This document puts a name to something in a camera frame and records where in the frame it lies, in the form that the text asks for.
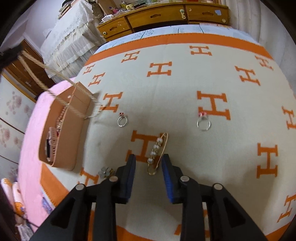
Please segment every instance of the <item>pearl brooch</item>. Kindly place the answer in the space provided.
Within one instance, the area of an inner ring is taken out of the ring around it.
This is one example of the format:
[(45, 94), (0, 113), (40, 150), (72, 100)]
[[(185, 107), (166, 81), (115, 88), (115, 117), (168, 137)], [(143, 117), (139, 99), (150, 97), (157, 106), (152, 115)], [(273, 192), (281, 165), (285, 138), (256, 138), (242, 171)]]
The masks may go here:
[[(160, 155), (160, 157), (158, 159), (156, 167), (154, 168), (154, 165), (153, 165), (154, 164), (154, 159), (157, 157), (157, 152), (160, 150), (160, 147), (163, 144), (163, 138), (165, 138), (165, 143), (164, 143), (164, 146), (163, 146), (163, 150), (162, 150), (161, 155)], [(156, 144), (153, 146), (153, 149), (152, 149), (152, 151), (150, 153), (150, 157), (147, 159), (147, 163), (148, 163), (147, 172), (148, 172), (149, 175), (155, 175), (156, 174), (156, 171), (157, 171), (159, 162), (160, 162), (160, 160), (161, 160), (161, 158), (163, 156), (163, 152), (164, 152), (167, 141), (168, 141), (168, 133), (164, 133), (164, 134), (161, 135), (161, 137), (156, 139)]]

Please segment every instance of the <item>pink bedsheet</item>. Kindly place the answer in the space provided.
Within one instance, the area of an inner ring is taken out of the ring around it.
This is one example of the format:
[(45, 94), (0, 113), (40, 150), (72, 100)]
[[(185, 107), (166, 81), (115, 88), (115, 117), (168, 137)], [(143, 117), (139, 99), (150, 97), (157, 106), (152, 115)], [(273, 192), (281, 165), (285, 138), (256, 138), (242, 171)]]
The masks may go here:
[[(71, 87), (69, 82), (62, 81), (50, 89), (58, 95), (69, 87)], [(40, 174), (42, 163), (38, 159), (38, 150), (43, 127), (53, 100), (54, 98), (47, 92), (39, 96), (25, 132), (18, 168), (19, 184), (28, 220), (38, 226), (48, 216), (41, 204)]]

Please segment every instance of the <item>drawer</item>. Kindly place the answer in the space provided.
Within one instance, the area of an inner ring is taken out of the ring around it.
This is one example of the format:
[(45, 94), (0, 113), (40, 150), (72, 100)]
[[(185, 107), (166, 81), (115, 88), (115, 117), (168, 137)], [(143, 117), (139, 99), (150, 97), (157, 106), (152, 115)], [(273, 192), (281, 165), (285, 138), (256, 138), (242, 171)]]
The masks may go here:
[(121, 33), (119, 33), (119, 34), (115, 34), (115, 35), (113, 35), (113, 36), (111, 36), (111, 37), (109, 37), (109, 38), (106, 38), (106, 41), (107, 41), (107, 42), (110, 42), (110, 41), (112, 41), (112, 40), (115, 40), (115, 39), (121, 38), (121, 37), (123, 37), (123, 36), (129, 35), (129, 34), (132, 34), (132, 33), (133, 33), (132, 30), (127, 30), (127, 31), (121, 32)]
[(228, 24), (228, 8), (209, 5), (186, 4), (189, 21)]
[[(185, 19), (182, 18), (180, 10), (183, 11)], [(137, 13), (131, 13), (127, 16), (127, 18), (132, 28), (152, 23), (187, 19), (183, 5), (154, 7), (147, 10), (139, 11)]]
[(119, 18), (117, 20), (114, 20), (110, 23), (107, 23), (103, 26), (98, 26), (98, 30), (100, 33), (104, 36), (104, 38), (111, 37), (115, 34), (124, 32), (126, 30), (129, 30), (130, 27), (125, 20), (125, 18)]

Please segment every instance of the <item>floral wallpaper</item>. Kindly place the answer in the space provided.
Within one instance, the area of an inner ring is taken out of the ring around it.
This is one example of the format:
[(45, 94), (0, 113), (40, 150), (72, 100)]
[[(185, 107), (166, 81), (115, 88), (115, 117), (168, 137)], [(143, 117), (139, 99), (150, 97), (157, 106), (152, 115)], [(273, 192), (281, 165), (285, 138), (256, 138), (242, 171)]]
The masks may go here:
[(7, 178), (9, 181), (15, 181), (18, 164), (8, 161), (0, 156), (0, 179)]
[(14, 181), (24, 133), (35, 103), (0, 77), (0, 179)]
[(26, 127), (35, 103), (16, 89), (4, 76), (0, 78), (0, 117), (21, 132)]

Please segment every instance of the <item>silver ring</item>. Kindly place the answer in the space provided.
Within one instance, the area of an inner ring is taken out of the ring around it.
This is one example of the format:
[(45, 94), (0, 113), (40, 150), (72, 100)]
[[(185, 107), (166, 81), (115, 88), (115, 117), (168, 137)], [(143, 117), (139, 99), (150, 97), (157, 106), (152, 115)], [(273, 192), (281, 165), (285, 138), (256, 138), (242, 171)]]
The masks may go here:
[[(123, 125), (121, 125), (120, 124), (120, 121), (121, 121), (121, 119), (125, 119), (126, 120), (126, 122), (123, 124)], [(118, 121), (117, 121), (117, 125), (119, 126), (119, 127), (124, 127), (124, 126), (126, 126), (127, 125), (127, 123), (128, 123), (128, 118), (124, 115), (124, 116), (120, 116), (119, 118), (118, 118)]]
[[(199, 127), (199, 123), (201, 123), (202, 121), (207, 120), (209, 122), (209, 127), (206, 129), (201, 129)], [(197, 127), (200, 128), (201, 131), (208, 131), (211, 128), (211, 122), (209, 121), (209, 119), (206, 116), (201, 116), (198, 118), (197, 123), (196, 123)]]

